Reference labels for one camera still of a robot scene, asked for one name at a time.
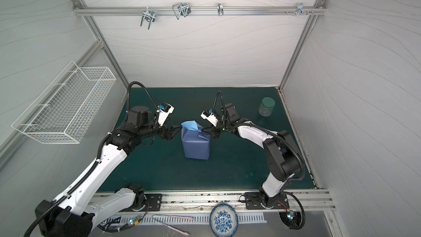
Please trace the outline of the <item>light blue wrapping paper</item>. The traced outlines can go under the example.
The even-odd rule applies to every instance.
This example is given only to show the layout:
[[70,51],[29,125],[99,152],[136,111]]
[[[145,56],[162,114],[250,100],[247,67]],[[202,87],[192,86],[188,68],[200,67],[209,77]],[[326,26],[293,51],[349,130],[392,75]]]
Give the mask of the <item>light blue wrapping paper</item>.
[[208,160],[210,157],[211,135],[202,131],[196,121],[182,123],[182,145],[188,159]]

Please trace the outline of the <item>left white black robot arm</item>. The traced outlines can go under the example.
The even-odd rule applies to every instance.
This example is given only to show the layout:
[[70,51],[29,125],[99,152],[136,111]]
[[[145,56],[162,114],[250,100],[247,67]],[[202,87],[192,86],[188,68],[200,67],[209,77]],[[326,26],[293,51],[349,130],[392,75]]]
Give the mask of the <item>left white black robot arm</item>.
[[139,203],[140,191],[123,188],[99,208],[88,206],[96,191],[113,170],[122,163],[143,139],[159,136],[171,140],[179,127],[167,127],[165,122],[174,107],[168,103],[154,104],[153,119],[149,108],[126,108],[125,120],[99,143],[96,158],[68,188],[52,201],[44,200],[35,209],[36,219],[24,233],[29,237],[39,228],[44,237],[87,237],[99,223],[117,211]]

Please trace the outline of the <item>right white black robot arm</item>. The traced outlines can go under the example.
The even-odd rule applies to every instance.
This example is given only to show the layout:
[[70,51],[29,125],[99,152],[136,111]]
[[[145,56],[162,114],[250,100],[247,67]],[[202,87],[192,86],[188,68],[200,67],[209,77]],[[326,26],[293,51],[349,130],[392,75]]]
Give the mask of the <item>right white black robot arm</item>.
[[287,141],[288,133],[270,131],[247,118],[241,118],[233,104],[224,103],[221,91],[217,92],[212,107],[204,110],[201,117],[210,123],[202,129],[203,133],[212,138],[219,138],[222,132],[227,132],[251,141],[264,150],[270,173],[257,197],[263,208],[273,208],[278,198],[287,194],[285,188],[288,184],[304,179],[304,161]]

